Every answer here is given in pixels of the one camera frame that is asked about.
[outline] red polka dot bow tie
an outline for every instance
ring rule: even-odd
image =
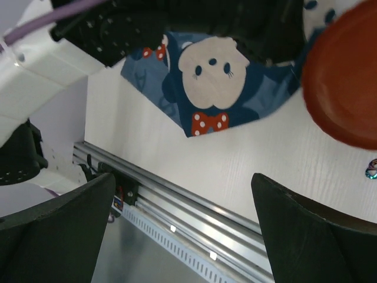
[[[149,47],[145,47],[143,49],[143,58],[148,58],[153,54],[153,50]],[[157,60],[162,61],[166,55],[166,47],[165,44],[161,44],[156,49],[156,57]]]
[[[229,116],[228,114],[220,113],[216,116],[207,116],[203,112],[196,112],[193,114],[193,124],[191,127],[191,133],[193,136],[199,136],[201,134],[208,133],[209,129],[213,131],[221,131],[229,128]]]

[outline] red plate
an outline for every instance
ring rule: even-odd
[[[314,122],[334,139],[377,150],[377,1],[343,14],[318,38],[302,76]]]

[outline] blue cloth with cartoon print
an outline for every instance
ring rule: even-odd
[[[187,137],[262,119],[299,88],[314,29],[295,62],[265,67],[250,62],[231,38],[167,32],[156,52],[127,57],[121,75],[166,113]]]

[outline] black eye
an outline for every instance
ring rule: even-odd
[[[318,5],[318,1],[315,1],[315,0],[312,0],[312,1],[309,1],[308,3],[304,4],[304,9],[305,10],[313,10],[314,8],[316,8]]]
[[[195,68],[195,75],[200,75],[201,74],[201,66],[196,66]]]
[[[229,74],[230,73],[230,64],[225,63],[224,65],[224,73]]]
[[[208,61],[208,64],[210,64],[211,66],[216,65],[216,63],[217,63],[217,60],[215,58],[212,58],[210,59],[210,61]]]
[[[334,20],[335,16],[336,16],[336,14],[335,14],[334,9],[331,9],[330,11],[328,11],[327,14],[325,15],[325,23],[331,24],[331,22]]]

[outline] white table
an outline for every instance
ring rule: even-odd
[[[377,222],[377,180],[364,175],[377,153],[323,133],[306,111],[301,90],[266,119],[188,139],[120,76],[122,65],[89,79],[87,142],[256,222],[250,188],[256,172]]]

